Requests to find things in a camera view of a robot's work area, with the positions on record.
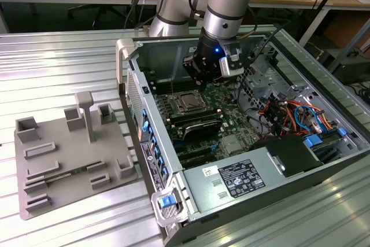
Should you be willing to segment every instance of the metal workbench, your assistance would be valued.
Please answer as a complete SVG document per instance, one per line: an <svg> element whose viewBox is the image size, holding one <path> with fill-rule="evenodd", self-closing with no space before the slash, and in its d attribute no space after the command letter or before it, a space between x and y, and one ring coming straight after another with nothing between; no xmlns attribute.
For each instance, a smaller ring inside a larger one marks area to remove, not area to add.
<svg viewBox="0 0 370 247"><path fill-rule="evenodd" d="M121 30L0 35L1 246L163 245L142 178L27 221L18 215L15 119L30 115L36 121L63 117L63 109L75 103L74 93L90 90L95 107L109 102L115 110L137 161L115 78L116 40L133 35ZM290 43L285 32L277 36L282 43ZM308 68L312 65L312 72L323 72L304 50L290 51ZM285 74L299 83L299 76ZM327 82L324 75L319 79ZM370 128L365 106L353 103L353 96L340 84L329 82L325 86ZM320 185L185 246L370 246L369 200L370 157L366 157Z"/></svg>

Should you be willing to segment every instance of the motherboard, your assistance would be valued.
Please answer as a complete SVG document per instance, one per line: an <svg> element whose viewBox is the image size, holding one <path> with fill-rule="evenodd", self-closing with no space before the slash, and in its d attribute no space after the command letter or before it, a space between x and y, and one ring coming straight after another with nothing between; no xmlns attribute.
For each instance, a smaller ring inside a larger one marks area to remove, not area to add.
<svg viewBox="0 0 370 247"><path fill-rule="evenodd" d="M154 96L184 168L241 154L259 140L233 93L223 84L209 84L203 92L193 89Z"/></svg>

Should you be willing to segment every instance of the blue cable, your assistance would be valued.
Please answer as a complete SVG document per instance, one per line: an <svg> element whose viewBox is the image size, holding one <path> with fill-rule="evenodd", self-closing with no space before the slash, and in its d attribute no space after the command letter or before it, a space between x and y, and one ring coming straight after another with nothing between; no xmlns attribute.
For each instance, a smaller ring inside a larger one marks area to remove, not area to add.
<svg viewBox="0 0 370 247"><path fill-rule="evenodd" d="M212 145L211 147L210 147L210 150L211 150L211 152L212 153L214 153L215 151L216 151L216 148L219 146L219 142L217 141L217 143L216 144L214 144L214 145Z"/></svg>
<svg viewBox="0 0 370 247"><path fill-rule="evenodd" d="M297 122L297 124L300 126L300 127L303 127L305 130L307 130L310 134L311 134L311 130L307 127L307 126L304 126L303 124L301 124L298 120L298 109L300 107L304 107L304 108L307 108L308 110L310 110L313 115L314 115L314 118L315 120L317 121L318 125L320 126L320 128L324 131L327 131L327 128L320 122L319 118L317 117L317 114L316 112L311 108L311 107L308 107L306 105L301 105L301 106L298 106L295 111L294 111L294 119L295 121Z"/></svg>

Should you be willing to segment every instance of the wire bundle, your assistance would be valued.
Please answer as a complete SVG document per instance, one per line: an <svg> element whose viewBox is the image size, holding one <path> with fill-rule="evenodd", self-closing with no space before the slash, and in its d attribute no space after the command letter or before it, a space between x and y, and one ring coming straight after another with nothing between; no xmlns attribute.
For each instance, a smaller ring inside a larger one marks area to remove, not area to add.
<svg viewBox="0 0 370 247"><path fill-rule="evenodd" d="M278 105L278 102L286 102L286 105L284 107ZM295 135L309 135L312 134L312 130L304 125L304 120L306 117L306 113L310 113L315 118L318 126L320 129L325 132L333 129L333 127L330 125L328 120L326 119L324 112L322 112L319 108L308 104L308 103L301 103L298 101L275 101L275 100L269 100L269 102L266 104L264 108L262 108L259 111L260 115L267 115L265 117L271 117L271 114L268 112L268 109L275 108L275 110L279 110L279 115L275 123L273 123L273 126L275 126L275 132L276 129L280 131L280 136L284 134L295 134ZM282 113L286 113L284 120L282 120L281 117L281 111Z"/></svg>

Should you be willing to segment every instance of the warning label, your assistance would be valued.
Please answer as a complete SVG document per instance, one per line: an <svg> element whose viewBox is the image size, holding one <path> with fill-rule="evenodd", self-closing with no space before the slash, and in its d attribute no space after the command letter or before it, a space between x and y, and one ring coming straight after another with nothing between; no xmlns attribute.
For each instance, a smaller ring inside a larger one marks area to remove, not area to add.
<svg viewBox="0 0 370 247"><path fill-rule="evenodd" d="M249 159L219 168L219 173L234 198L266 186Z"/></svg>

